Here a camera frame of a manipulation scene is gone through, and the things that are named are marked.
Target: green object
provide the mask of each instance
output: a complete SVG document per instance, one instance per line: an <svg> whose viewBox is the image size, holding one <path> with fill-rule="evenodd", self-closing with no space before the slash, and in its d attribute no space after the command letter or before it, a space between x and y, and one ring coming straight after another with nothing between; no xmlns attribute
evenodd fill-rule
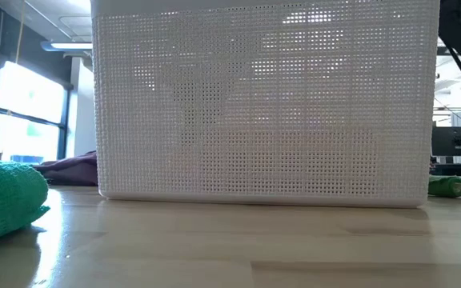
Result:
<svg viewBox="0 0 461 288"><path fill-rule="evenodd" d="M0 162L0 237L23 228L49 210L47 183L33 167Z"/></svg>
<svg viewBox="0 0 461 288"><path fill-rule="evenodd" d="M446 198L461 197L461 178L456 176L430 176L428 194Z"/></svg>

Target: window frame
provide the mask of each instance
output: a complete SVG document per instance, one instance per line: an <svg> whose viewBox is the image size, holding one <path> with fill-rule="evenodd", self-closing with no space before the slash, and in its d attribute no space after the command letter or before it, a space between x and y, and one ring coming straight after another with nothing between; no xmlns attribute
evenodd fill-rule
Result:
<svg viewBox="0 0 461 288"><path fill-rule="evenodd" d="M44 125L55 126L58 128L58 153L57 159L64 159L66 156L66 139L67 139L67 122L69 118L69 104L70 104L70 90L66 89L63 86L64 96L63 96L63 105L62 105L62 117L60 123L48 121L42 118L37 118L28 114L22 114L13 112L11 110L0 108L0 114L9 114L12 117L25 119L30 122L35 122Z"/></svg>

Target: green cloth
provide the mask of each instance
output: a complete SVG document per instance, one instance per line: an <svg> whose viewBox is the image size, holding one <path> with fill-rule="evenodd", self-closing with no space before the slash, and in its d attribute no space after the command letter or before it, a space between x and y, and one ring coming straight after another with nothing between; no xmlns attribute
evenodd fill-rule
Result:
<svg viewBox="0 0 461 288"><path fill-rule="evenodd" d="M0 236L23 228L44 215L49 207L47 183L33 167L0 162Z"/></svg>
<svg viewBox="0 0 461 288"><path fill-rule="evenodd" d="M429 195L457 198L461 197L461 178L456 176L430 176Z"/></svg>

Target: wooden tabletop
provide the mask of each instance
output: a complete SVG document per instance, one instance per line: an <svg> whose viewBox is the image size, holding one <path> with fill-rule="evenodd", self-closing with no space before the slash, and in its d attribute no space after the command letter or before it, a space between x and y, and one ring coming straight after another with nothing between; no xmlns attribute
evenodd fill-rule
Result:
<svg viewBox="0 0 461 288"><path fill-rule="evenodd" d="M461 199L420 210L108 201L50 191L1 287L461 287Z"/></svg>

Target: green towel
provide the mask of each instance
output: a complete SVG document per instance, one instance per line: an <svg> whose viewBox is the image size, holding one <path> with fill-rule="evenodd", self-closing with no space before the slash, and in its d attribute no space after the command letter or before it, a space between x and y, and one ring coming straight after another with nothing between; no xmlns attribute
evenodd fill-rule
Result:
<svg viewBox="0 0 461 288"><path fill-rule="evenodd" d="M49 207L47 183L33 167L0 162L0 236L23 228L44 215Z"/></svg>
<svg viewBox="0 0 461 288"><path fill-rule="evenodd" d="M456 176L430 176L429 195L457 198L461 197L461 178Z"/></svg>

